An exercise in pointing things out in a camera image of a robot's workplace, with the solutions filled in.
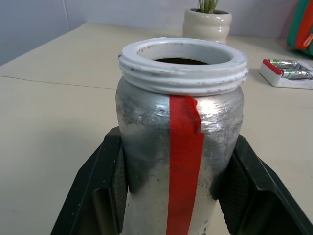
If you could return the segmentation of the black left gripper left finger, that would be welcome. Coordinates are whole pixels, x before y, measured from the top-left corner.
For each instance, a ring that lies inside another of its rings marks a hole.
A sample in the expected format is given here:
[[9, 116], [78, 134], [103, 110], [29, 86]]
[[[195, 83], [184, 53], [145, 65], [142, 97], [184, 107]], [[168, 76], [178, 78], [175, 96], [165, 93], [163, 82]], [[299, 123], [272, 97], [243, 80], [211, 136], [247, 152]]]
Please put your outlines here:
[[120, 235], [128, 182], [118, 127], [79, 169], [50, 235]]

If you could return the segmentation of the white battery case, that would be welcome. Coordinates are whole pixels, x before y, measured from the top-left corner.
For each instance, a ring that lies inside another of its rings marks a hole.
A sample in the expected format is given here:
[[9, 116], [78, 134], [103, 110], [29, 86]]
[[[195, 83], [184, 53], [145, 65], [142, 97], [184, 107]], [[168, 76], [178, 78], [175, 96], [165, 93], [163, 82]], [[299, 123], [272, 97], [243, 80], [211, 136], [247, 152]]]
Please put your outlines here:
[[[313, 66], [304, 61], [297, 61], [298, 66], [294, 69], [309, 69], [313, 70]], [[282, 78], [283, 72], [269, 62], [269, 59], [264, 59], [259, 70], [260, 75], [268, 81], [273, 87], [278, 88], [295, 88], [313, 90], [313, 79], [288, 80]]]

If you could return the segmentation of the silver jar with red tape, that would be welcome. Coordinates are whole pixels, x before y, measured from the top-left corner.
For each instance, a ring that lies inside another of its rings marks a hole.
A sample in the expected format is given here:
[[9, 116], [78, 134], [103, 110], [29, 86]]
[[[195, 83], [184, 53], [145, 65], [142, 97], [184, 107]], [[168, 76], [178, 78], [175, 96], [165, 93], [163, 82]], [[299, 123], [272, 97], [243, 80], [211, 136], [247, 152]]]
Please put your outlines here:
[[208, 235], [243, 123], [246, 56], [190, 38], [119, 54], [116, 112], [129, 181], [123, 235]]

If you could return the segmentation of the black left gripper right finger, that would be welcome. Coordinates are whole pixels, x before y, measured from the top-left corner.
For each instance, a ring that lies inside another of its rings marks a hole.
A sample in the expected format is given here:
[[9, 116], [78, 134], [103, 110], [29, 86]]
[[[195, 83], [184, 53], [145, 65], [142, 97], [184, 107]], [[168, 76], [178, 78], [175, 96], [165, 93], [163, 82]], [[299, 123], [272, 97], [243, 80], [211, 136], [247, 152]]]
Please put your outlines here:
[[242, 135], [214, 183], [230, 235], [313, 235], [313, 224]]

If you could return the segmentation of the cream ceramic plant pot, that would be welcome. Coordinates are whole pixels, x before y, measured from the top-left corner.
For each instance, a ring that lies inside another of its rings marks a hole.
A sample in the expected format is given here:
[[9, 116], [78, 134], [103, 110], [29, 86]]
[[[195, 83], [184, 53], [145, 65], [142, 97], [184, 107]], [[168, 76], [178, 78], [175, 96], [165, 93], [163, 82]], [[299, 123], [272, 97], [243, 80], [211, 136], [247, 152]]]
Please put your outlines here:
[[225, 44], [230, 32], [232, 15], [216, 10], [212, 14], [189, 9], [184, 13], [183, 38], [194, 38]]

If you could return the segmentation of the green potted plant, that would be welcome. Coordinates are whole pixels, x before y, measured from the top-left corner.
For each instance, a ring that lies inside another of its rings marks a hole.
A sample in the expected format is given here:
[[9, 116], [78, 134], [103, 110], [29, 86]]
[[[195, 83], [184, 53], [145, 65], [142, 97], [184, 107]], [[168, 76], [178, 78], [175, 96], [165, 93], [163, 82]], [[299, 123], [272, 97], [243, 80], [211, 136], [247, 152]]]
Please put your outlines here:
[[205, 14], [212, 14], [215, 11], [215, 8], [219, 0], [198, 0], [199, 2], [199, 11]]

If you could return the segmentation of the green dinosaur bag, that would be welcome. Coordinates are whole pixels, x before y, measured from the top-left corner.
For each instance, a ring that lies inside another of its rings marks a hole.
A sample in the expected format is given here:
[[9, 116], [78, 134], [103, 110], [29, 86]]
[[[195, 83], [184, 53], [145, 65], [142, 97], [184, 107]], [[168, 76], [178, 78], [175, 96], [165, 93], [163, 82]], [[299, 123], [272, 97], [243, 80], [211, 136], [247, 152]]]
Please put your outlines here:
[[299, 0], [287, 35], [287, 45], [313, 56], [313, 0]]

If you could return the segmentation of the silver green battery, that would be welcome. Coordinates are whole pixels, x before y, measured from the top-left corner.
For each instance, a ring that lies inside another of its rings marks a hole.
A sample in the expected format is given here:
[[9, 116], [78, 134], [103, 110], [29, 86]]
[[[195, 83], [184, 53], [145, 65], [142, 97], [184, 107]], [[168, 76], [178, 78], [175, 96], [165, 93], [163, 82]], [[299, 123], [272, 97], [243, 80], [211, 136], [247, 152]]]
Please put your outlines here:
[[296, 60], [269, 59], [269, 62], [278, 69], [294, 69], [298, 66]]
[[313, 79], [313, 70], [309, 69], [283, 69], [282, 78], [288, 80]]

